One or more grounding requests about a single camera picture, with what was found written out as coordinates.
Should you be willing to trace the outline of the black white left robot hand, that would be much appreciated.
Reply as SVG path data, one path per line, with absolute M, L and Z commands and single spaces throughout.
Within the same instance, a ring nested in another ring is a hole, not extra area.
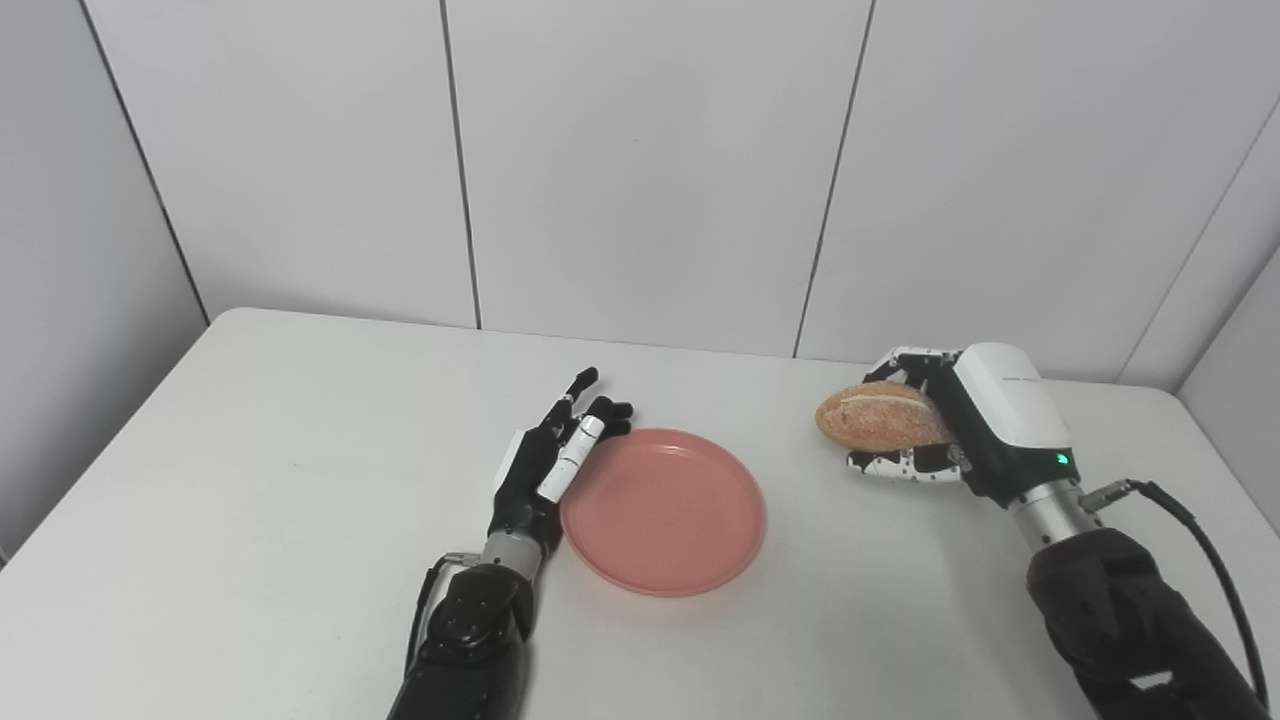
M 486 534 L 531 541 L 543 557 L 562 538 L 561 500 L 602 442 L 631 432 L 634 406 L 596 396 L 575 411 L 582 393 L 599 380 L 599 370 L 580 372 L 548 414 L 515 436 L 500 466 L 500 483 Z

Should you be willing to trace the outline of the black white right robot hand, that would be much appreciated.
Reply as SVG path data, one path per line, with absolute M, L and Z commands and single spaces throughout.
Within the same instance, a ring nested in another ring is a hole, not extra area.
M 896 374 L 933 404 L 951 438 L 879 452 L 852 450 L 852 469 L 891 480 L 961 482 L 1002 509 L 1039 486 L 1080 483 L 1068 425 L 1023 350 L 997 342 L 960 350 L 900 346 L 864 378 Z

